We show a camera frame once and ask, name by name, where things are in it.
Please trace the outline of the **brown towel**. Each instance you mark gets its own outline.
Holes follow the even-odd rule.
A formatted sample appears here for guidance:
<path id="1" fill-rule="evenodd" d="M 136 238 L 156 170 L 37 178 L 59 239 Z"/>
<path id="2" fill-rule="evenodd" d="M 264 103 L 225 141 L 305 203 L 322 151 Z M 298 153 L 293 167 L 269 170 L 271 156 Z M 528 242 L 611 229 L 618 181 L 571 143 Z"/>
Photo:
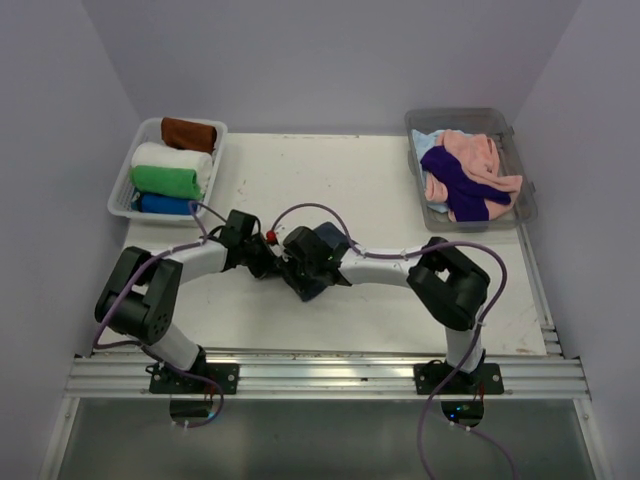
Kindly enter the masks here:
<path id="1" fill-rule="evenodd" d="M 212 154 L 217 136 L 217 130 L 211 125 L 171 117 L 161 120 L 162 141 L 174 149 Z"/>

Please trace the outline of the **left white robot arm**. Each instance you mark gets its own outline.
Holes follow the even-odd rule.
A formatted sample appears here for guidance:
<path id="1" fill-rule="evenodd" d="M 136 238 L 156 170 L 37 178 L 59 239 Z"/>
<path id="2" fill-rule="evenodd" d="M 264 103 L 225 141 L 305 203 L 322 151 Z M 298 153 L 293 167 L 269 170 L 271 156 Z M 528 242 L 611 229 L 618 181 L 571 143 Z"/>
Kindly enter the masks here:
<path id="1" fill-rule="evenodd" d="M 173 369 L 172 379 L 182 390 L 201 390 L 208 379 L 203 349 L 173 323 L 179 288 L 237 267 L 258 279 L 267 276 L 275 255 L 260 227 L 256 216 L 233 210 L 223 225 L 194 242 L 160 253 L 126 248 L 96 303 L 97 334 L 111 329 L 126 336 Z"/>

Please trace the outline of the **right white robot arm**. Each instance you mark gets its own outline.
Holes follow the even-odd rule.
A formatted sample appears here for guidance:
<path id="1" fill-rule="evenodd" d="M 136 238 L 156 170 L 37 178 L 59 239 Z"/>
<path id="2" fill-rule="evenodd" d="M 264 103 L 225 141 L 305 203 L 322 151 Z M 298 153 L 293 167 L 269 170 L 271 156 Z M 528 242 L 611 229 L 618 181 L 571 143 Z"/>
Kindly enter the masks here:
<path id="1" fill-rule="evenodd" d="M 327 222 L 315 229 L 298 227 L 281 244 L 278 269 L 303 301 L 332 286 L 385 285 L 411 290 L 429 314 L 445 328 L 445 379 L 451 389 L 468 392 L 481 380 L 485 350 L 476 333 L 477 318 L 488 296 L 488 274 L 441 237 L 427 244 L 428 253 L 360 255 L 346 235 Z"/>

